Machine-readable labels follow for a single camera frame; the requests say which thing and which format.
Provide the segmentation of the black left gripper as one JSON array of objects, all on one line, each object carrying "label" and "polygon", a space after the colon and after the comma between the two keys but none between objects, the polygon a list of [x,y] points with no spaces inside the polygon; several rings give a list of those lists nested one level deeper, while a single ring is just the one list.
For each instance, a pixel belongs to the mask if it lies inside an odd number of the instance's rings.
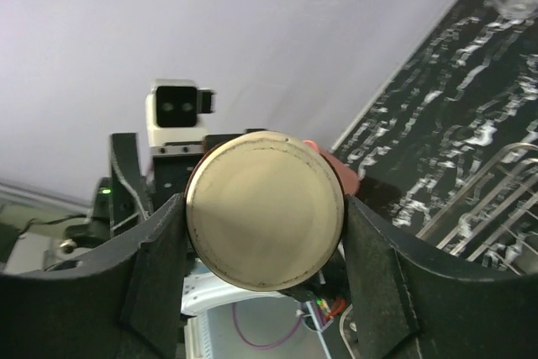
[{"label": "black left gripper", "polygon": [[90,246],[100,246],[148,219],[171,196],[186,190],[189,177],[207,152],[241,135],[207,135],[201,143],[155,148],[146,174],[140,171],[137,134],[110,135],[110,172],[96,190]]}]

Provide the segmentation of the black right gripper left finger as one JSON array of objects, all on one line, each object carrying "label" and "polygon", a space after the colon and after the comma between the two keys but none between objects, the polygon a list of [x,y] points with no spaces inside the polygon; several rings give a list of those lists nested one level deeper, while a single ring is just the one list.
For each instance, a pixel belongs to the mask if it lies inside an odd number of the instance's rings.
[{"label": "black right gripper left finger", "polygon": [[3,358],[173,358],[182,327],[184,199],[49,271],[1,276]]}]

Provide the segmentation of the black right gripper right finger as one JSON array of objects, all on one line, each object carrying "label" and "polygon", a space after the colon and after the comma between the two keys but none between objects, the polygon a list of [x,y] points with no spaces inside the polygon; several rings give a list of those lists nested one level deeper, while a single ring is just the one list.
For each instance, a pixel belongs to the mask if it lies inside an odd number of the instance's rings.
[{"label": "black right gripper right finger", "polygon": [[361,358],[535,358],[537,276],[481,267],[349,197],[343,236]]}]

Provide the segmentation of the beige brown ceramic cup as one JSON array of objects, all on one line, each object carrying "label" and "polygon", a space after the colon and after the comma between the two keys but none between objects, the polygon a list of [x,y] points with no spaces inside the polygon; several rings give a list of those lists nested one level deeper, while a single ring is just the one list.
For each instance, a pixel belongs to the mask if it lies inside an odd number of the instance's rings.
[{"label": "beige brown ceramic cup", "polygon": [[340,241],[345,194],[329,162],[273,131],[211,150],[185,194],[194,250],[217,277],[257,292],[292,288],[318,272]]}]

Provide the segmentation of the pink plastic cup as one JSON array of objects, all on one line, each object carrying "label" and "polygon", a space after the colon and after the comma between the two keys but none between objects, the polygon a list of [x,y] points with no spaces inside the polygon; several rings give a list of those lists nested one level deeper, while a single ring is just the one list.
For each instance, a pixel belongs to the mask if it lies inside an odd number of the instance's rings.
[{"label": "pink plastic cup", "polygon": [[310,148],[316,150],[320,155],[322,155],[322,157],[325,158],[325,160],[327,160],[327,162],[335,170],[345,195],[356,196],[361,185],[361,180],[357,173],[353,169],[346,166],[337,157],[333,156],[330,152],[320,148],[314,141],[304,140],[303,142],[305,145],[308,145]]}]

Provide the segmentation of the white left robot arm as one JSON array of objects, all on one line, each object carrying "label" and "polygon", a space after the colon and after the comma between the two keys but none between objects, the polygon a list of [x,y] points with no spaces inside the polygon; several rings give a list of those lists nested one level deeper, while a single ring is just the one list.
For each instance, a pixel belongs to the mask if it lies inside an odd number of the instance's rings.
[{"label": "white left robot arm", "polygon": [[173,358],[192,317],[251,298],[195,266],[183,193],[203,151],[162,150],[144,177],[136,135],[111,135],[110,234],[50,268],[38,358]]}]

